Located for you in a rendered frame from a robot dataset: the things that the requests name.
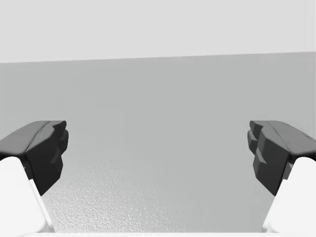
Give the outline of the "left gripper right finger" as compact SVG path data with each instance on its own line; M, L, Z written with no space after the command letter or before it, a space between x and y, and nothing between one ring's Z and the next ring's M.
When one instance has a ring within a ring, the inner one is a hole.
M275 197L262 232L316 233L316 139L277 120L249 126L255 177Z

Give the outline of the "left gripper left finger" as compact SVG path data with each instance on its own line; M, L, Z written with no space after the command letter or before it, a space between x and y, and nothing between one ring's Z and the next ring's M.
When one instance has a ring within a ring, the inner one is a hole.
M61 177L66 126L34 121L0 139L0 234L55 231L41 197Z

